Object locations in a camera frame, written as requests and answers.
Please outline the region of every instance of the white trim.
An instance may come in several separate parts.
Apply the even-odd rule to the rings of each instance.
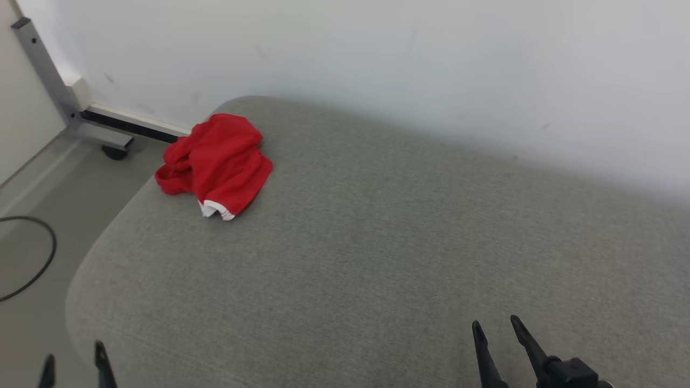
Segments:
[[[124,122],[158,130],[159,132],[168,133],[169,135],[173,136],[189,136],[189,134],[192,133],[191,129],[160,122],[156,119],[142,116],[139,113],[115,108],[114,106],[99,104],[97,102],[91,104],[87,110],[89,112],[98,113],[99,115],[112,117],[113,119],[122,120]]]
[[[0,189],[0,217],[26,215],[91,153],[95,147],[74,137],[58,135]],[[16,226],[0,229],[4,238]]]
[[[204,217],[210,217],[214,215],[215,212],[220,213],[223,221],[230,221],[231,219],[235,218],[235,215],[230,213],[225,206],[216,201],[204,200],[204,205],[201,207],[201,214],[203,214]]]

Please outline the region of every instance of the red towel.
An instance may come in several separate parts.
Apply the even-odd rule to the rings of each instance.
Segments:
[[[273,168],[261,133],[244,117],[218,113],[163,154],[156,181],[166,194],[194,193],[204,217],[233,219],[261,190]]]

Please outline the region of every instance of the white wall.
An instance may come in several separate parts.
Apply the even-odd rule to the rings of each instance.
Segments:
[[[20,3],[103,104],[302,98],[690,203],[687,0]]]
[[[10,26],[18,20],[0,1],[0,187],[64,128],[38,74]],[[0,195],[0,212],[3,195]]]

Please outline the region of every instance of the black cable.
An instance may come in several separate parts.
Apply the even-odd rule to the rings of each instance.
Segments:
[[[43,265],[43,268],[41,268],[41,270],[31,280],[29,280],[29,283],[26,283],[25,285],[19,287],[19,289],[13,293],[10,293],[8,295],[3,296],[2,298],[0,298],[0,302],[4,302],[5,300],[10,299],[11,297],[15,296],[16,294],[24,291],[26,289],[26,287],[29,287],[31,284],[33,284],[33,282],[36,281],[36,279],[38,279],[41,275],[43,275],[43,272],[45,272],[46,268],[48,268],[48,266],[50,265],[50,262],[52,261],[53,257],[55,256],[55,251],[57,250],[57,237],[55,237],[55,232],[52,230],[50,225],[48,225],[48,223],[46,223],[43,220],[39,220],[36,217],[29,217],[28,215],[13,215],[12,217],[0,217],[0,222],[12,221],[12,220],[27,220],[27,221],[35,222],[35,223],[41,225],[43,228],[46,228],[48,233],[50,233],[50,237],[52,238],[52,249],[50,250],[50,256],[48,256],[48,260]]]

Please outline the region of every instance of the gray cushion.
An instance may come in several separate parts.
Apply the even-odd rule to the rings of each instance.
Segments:
[[[68,329],[121,387],[479,386],[535,378],[509,316],[619,387],[690,380],[686,211],[266,97],[217,112],[274,171],[239,217],[150,180],[72,281]]]

